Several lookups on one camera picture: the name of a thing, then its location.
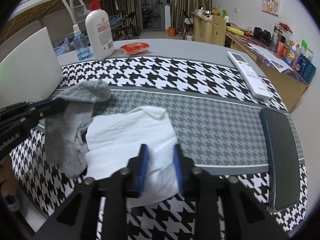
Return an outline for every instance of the black headphones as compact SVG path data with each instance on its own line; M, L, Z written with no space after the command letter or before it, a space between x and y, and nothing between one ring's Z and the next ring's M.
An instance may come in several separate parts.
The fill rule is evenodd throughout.
M253 36L259 41L262 41L266 45L270 45L271 33L267 30L262 31L260 27L255 27L253 30Z

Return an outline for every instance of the person's hand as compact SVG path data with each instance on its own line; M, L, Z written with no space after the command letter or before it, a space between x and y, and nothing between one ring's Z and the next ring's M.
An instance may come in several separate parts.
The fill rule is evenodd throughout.
M14 171L12 168L12 159L10 155L4 157L1 161L0 168L0 183L1 185L1 194L3 197L7 195L15 195L18 187L17 180L14 176Z

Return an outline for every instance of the air conditioner remote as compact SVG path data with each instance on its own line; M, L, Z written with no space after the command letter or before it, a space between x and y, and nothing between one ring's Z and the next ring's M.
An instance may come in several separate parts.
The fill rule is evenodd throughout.
M261 78L244 60L244 58L240 54L230 51L228 51L228 56L232 63L236 66L237 70L240 72L252 95L255 98L270 99L271 93L268 91L265 83L263 83Z

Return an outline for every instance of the gray table surface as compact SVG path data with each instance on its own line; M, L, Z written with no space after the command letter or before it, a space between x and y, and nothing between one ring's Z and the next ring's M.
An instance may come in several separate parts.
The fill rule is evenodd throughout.
M239 52L234 49L225 48L217 45L208 43L196 42L196 41L183 41L183 40L172 40L172 39L138 39L138 40L124 40L115 41L114 47L115 52L109 58L124 57L124 54L119 49L121 46L132 42L144 42L150 45L147 52L138 54L137 56L159 56L159 57L172 57L172 58L183 58L189 60L199 60L202 62L208 62L213 64L225 65L228 67L235 68L233 63L228 58L228 51L236 52L241 54L243 58L250 64L255 72L261 76L266 75L257 66L257 64L244 52ZM69 65L72 63L79 62L76 52L68 52L61 56L58 56L60 66Z

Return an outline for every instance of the paper document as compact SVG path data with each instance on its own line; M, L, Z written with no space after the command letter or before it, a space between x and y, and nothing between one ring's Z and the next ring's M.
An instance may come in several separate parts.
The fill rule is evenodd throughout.
M258 52L260 55L265 57L279 72L283 72L286 69L291 69L291 67L285 63L283 60L279 59L275 54L273 54L270 50L264 49L260 46L249 43L249 48Z

